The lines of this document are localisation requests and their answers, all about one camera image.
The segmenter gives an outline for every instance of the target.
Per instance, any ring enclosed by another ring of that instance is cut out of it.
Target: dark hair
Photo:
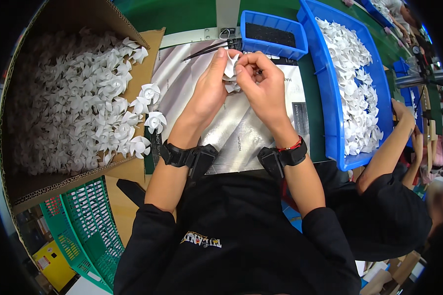
[[[422,22],[420,21],[419,17],[410,9],[410,6],[408,4],[403,4],[405,8],[408,10],[410,17],[413,18],[415,22],[415,26],[417,29],[420,29],[422,27]]]

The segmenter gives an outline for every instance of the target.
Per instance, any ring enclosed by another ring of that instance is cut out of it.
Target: black sweatshirt
[[[145,204],[118,264],[114,294],[355,294],[353,255],[329,208],[302,221],[278,187],[247,176],[207,177],[172,214]]]

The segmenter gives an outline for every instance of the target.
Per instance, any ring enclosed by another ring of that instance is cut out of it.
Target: blue plastic tray
[[[403,58],[400,58],[400,60],[394,62],[394,70],[396,71],[396,76],[403,77],[406,76],[407,71],[409,70],[408,64],[405,63],[405,60]],[[412,105],[412,96],[410,95],[410,90],[413,91],[413,94],[415,96],[415,105],[417,105],[417,119],[415,120],[415,124],[419,127],[419,130],[421,133],[423,133],[423,119],[422,119],[422,105],[420,103],[420,92],[419,87],[410,87],[410,88],[402,88],[400,90],[400,94],[403,96],[405,100],[406,106]],[[412,139],[409,138],[409,141],[407,142],[407,146],[412,147]]]
[[[329,22],[337,22],[349,30],[356,30],[356,35],[371,53],[374,63],[364,67],[364,70],[373,79],[372,87],[378,94],[378,126],[384,132],[384,138],[379,141],[379,146],[392,133],[392,107],[389,85],[385,77],[381,58],[371,34],[358,20],[342,13],[328,5],[313,0],[300,0],[301,8],[297,19],[304,26],[313,64],[316,70],[320,96],[322,98],[323,118],[325,123],[325,156],[335,160],[338,169],[347,171],[366,165],[371,161],[376,150],[371,153],[361,152],[358,155],[344,156],[344,128],[343,109],[341,106],[340,90],[336,78],[335,68],[325,39],[315,20],[315,16]]]
[[[391,29],[394,28],[394,25],[388,21],[387,18],[385,18],[385,16],[374,7],[374,5],[372,5],[370,0],[361,0],[361,4],[364,6],[367,12],[383,27],[390,27]]]
[[[246,38],[246,23],[271,27],[294,34],[296,48],[281,44]],[[282,56],[288,59],[300,60],[308,53],[307,37],[304,28],[298,22],[266,13],[243,10],[241,14],[241,39],[243,51],[261,51],[265,54]]]

